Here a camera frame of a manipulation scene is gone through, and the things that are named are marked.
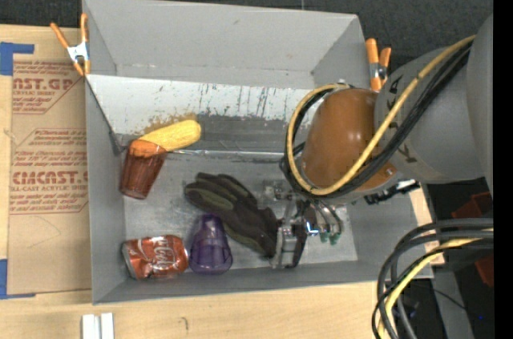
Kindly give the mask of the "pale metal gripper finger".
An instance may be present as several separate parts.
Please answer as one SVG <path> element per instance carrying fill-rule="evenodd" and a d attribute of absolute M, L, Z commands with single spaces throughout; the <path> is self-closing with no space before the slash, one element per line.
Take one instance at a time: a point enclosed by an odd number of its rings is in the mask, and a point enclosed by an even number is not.
<path fill-rule="evenodd" d="M 293 190 L 286 180 L 266 180 L 262 184 L 262 201 L 266 205 L 286 204 L 293 198 Z"/>
<path fill-rule="evenodd" d="M 276 254 L 271 259 L 273 268 L 296 268 L 306 244 L 306 231 L 302 225 L 281 226 L 277 232 Z"/>

